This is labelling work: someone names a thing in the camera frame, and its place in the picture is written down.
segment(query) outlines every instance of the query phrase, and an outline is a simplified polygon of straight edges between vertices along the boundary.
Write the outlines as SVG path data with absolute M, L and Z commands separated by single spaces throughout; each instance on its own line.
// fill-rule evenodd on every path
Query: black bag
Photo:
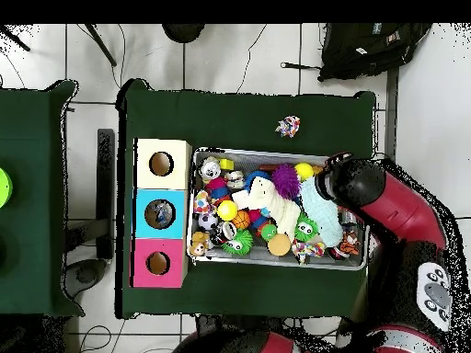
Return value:
M 317 78 L 378 75 L 412 60 L 432 23 L 327 23 L 324 66 Z

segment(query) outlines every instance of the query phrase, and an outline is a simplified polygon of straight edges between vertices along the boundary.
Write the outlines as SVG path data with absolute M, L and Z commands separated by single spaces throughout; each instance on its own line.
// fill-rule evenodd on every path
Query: orange basketball toy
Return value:
M 248 212 L 239 210 L 236 217 L 232 220 L 232 223 L 237 229 L 246 229 L 250 225 L 250 218 Z

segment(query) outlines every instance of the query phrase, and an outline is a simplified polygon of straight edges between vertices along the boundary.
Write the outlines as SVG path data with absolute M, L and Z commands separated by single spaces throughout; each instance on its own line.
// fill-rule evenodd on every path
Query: pink box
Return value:
M 147 258 L 154 252 L 167 255 L 167 273 L 156 275 L 147 268 Z M 183 240 L 136 238 L 134 250 L 134 288 L 178 289 L 187 275 L 188 259 Z

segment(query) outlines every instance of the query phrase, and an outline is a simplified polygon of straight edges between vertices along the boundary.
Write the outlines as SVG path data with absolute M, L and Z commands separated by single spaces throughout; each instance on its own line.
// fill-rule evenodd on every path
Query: dog toy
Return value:
M 301 182 L 314 175 L 314 168 L 308 163 L 296 164 L 294 169 L 296 169 L 297 174 L 301 178 Z
M 207 184 L 214 178 L 217 178 L 219 175 L 221 175 L 221 166 L 219 165 L 219 160 L 214 157 L 205 158 L 201 161 L 198 172 L 200 173 L 202 182 Z
M 250 172 L 246 177 L 246 184 L 244 185 L 244 189 L 247 192 L 250 192 L 250 187 L 252 186 L 252 181 L 254 180 L 255 177 L 264 177 L 267 180 L 270 180 L 270 175 L 267 172 L 263 172 L 263 171 Z
M 196 195 L 193 201 L 193 212 L 197 214 L 209 214 L 214 211 L 214 206 L 211 204 L 211 198 L 208 192 L 201 190 Z
M 301 209 L 292 200 L 282 198 L 271 181 L 263 177 L 255 178 L 248 194 L 248 202 L 251 210 L 266 207 L 271 218 L 275 220 L 278 233 L 288 234 L 290 242 L 293 241 L 294 229 Z
M 217 208 L 217 214 L 223 221 L 232 221 L 237 215 L 237 205 L 231 200 L 224 200 Z
M 241 189 L 244 187 L 244 174 L 241 171 L 228 172 L 224 175 L 229 188 Z
M 189 251 L 193 256 L 204 256 L 213 247 L 209 233 L 195 232 L 191 236 L 191 246 Z
M 291 249 L 291 241 L 286 234 L 275 234 L 268 243 L 269 252 L 274 256 L 284 256 Z
M 223 250 L 231 255 L 245 256 L 250 252 L 253 242 L 248 230 L 237 230 L 234 238 L 223 244 Z
M 306 243 L 317 234 L 317 224 L 307 218 L 307 215 L 301 212 L 299 214 L 294 237 L 296 240 Z
M 0 209 L 8 202 L 12 191 L 13 186 L 10 176 L 6 171 L 0 168 Z
M 278 193 L 285 199 L 293 199 L 299 194 L 299 180 L 296 169 L 289 164 L 280 165 L 271 174 L 271 181 Z
M 307 178 L 301 184 L 301 202 L 307 217 L 312 221 L 316 221 L 318 232 L 324 244 L 328 247 L 337 246 L 343 236 L 337 205 L 319 195 L 313 177 Z
M 298 132 L 301 121 L 298 117 L 291 116 L 286 117 L 279 123 L 280 126 L 278 126 L 275 131 L 279 132 L 282 137 L 288 135 L 290 138 L 292 138 Z
M 308 244 L 294 240 L 291 246 L 294 256 L 299 260 L 300 264 L 304 264 L 306 256 L 322 257 L 326 246 L 322 243 Z
M 248 212 L 239 210 L 236 217 L 232 220 L 232 223 L 237 229 L 246 229 L 250 225 L 250 217 Z
M 206 232 L 214 230 L 219 223 L 219 219 L 216 214 L 200 214 L 198 217 L 198 225 Z
M 221 222 L 210 232 L 210 241 L 214 246 L 222 245 L 232 240 L 236 233 L 237 229 L 232 222 Z
M 206 184 L 204 189 L 208 191 L 215 207 L 219 206 L 222 201 L 231 199 L 229 188 L 225 184 L 225 180 L 222 177 L 214 178 L 208 184 Z

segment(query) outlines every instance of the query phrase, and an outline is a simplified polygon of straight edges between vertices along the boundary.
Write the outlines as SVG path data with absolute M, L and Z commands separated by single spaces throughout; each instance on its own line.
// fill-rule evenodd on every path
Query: green tablecloth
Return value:
M 61 289 L 63 139 L 75 82 L 0 89 L 0 167 L 13 194 L 0 209 L 0 313 L 80 314 Z
M 190 267 L 181 289 L 129 287 L 132 220 L 132 140 L 187 141 L 199 146 L 290 154 L 372 155 L 375 96 L 219 95 L 196 91 L 153 91 L 130 80 L 118 95 L 117 315 L 129 313 L 231 313 L 268 316 L 351 315 L 365 270 L 340 271 L 202 262 Z M 278 121 L 295 115 L 294 138 L 275 132 Z

